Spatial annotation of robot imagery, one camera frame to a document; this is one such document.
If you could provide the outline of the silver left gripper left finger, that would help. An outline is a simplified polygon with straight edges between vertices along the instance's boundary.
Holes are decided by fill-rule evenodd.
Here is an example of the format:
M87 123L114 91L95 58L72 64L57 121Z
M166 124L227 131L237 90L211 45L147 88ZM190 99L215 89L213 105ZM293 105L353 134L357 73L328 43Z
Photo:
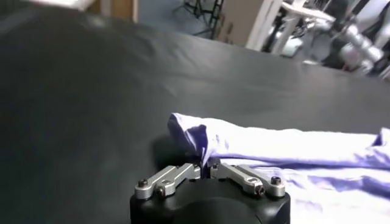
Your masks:
M148 200L153 195L165 198L176 192L184 180L197 180L201 177L200 167L185 163L182 166L167 166L148 179L140 180L135 186L135 198Z

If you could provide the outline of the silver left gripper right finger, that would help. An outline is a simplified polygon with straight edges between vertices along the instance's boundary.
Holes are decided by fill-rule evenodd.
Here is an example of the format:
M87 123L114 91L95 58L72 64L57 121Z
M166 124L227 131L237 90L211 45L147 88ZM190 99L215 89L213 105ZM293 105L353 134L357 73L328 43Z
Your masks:
M247 165L232 166L226 163L214 165L210 168L210 176L230 179L250 195L268 194L271 197L284 197L286 194L285 185L280 177L266 175Z

